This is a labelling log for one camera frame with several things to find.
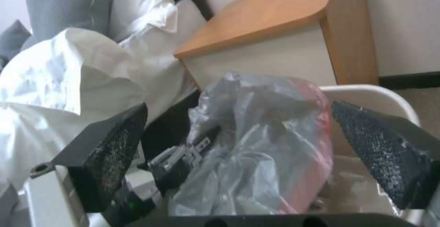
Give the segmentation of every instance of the wooden furniture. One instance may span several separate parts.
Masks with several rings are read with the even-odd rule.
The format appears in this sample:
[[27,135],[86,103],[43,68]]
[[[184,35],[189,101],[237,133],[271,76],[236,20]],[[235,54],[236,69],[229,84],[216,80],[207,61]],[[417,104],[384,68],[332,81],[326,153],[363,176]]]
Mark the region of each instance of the wooden furniture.
[[202,89],[229,71],[378,83],[366,0],[237,0],[175,56]]

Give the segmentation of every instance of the textured gripper pad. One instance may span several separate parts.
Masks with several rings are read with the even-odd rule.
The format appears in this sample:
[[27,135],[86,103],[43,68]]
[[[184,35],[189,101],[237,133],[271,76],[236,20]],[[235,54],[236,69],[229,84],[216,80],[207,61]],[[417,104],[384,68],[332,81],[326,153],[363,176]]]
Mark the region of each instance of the textured gripper pad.
[[342,101],[333,117],[373,177],[400,209],[429,204],[440,179],[440,141],[407,119]]
[[66,166],[87,213],[104,211],[137,151],[147,119],[145,104],[88,125],[53,160]]

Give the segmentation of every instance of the floor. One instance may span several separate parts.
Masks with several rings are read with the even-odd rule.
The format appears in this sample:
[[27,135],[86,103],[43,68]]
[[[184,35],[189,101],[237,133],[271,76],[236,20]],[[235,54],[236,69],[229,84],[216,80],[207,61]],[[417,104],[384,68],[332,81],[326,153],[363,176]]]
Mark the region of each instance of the floor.
[[440,139],[440,88],[395,91],[412,105],[423,129]]

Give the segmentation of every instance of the grey pillow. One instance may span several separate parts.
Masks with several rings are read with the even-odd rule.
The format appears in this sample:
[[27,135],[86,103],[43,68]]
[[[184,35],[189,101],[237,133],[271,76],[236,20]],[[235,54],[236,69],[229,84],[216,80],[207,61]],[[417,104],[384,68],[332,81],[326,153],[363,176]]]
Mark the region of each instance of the grey pillow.
[[52,39],[66,28],[107,35],[111,0],[26,0],[33,39],[23,48]]
[[2,72],[3,68],[8,64],[8,61],[6,58],[0,56],[0,73]]
[[0,57],[8,63],[19,54],[23,43],[30,37],[30,33],[23,24],[16,20],[0,35]]

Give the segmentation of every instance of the white container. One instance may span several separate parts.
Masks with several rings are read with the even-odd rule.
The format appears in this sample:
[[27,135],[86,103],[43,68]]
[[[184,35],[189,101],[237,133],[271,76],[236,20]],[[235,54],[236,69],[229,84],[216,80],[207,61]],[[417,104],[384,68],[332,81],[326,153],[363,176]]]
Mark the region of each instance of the white container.
[[[331,100],[343,100],[374,111],[400,116],[420,126],[412,106],[400,95],[388,89],[373,85],[325,86],[321,90]],[[332,141],[336,155],[356,156],[342,133],[339,124],[332,120]],[[403,218],[420,226],[423,210],[405,211]]]

